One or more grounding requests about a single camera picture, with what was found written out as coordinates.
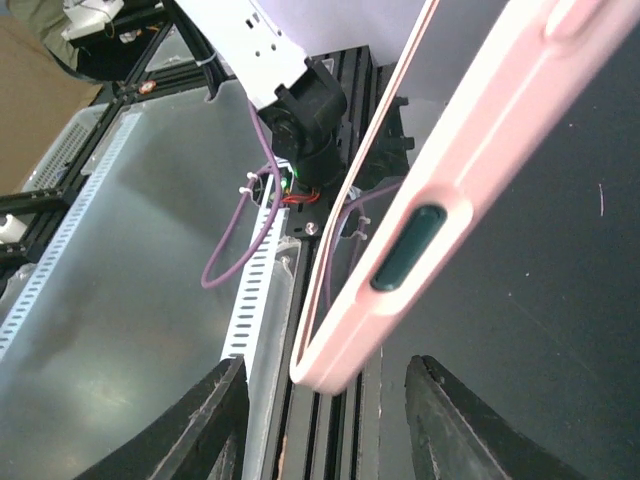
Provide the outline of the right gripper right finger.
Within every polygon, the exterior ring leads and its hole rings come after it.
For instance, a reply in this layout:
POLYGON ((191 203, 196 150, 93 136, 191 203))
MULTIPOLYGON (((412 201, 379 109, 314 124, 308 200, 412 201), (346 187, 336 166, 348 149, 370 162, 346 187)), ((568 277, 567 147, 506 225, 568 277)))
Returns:
POLYGON ((405 411, 418 479, 583 479, 431 356, 411 358, 405 411))

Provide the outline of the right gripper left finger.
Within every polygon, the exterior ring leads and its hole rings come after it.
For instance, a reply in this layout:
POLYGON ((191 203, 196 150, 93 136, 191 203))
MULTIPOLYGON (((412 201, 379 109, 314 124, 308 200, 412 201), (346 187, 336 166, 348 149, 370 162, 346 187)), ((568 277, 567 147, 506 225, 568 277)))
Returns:
POLYGON ((240 479, 249 417, 244 358, 222 360, 79 479, 240 479))

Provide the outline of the pink cased phone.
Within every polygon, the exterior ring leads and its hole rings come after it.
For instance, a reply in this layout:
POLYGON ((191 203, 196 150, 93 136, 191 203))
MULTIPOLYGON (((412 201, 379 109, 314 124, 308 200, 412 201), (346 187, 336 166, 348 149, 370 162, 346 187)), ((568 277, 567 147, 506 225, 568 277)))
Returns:
POLYGON ((508 2, 330 309, 363 365, 639 21, 635 1, 508 2))

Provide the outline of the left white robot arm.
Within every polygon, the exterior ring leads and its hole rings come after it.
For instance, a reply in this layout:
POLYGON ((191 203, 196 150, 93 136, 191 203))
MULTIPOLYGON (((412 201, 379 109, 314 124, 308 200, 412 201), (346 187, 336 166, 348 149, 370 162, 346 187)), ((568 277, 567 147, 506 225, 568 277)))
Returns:
POLYGON ((273 153, 304 187, 335 182, 343 169, 336 133, 347 110, 340 83, 291 40, 255 1, 179 1, 178 7, 221 54, 259 118, 273 153))

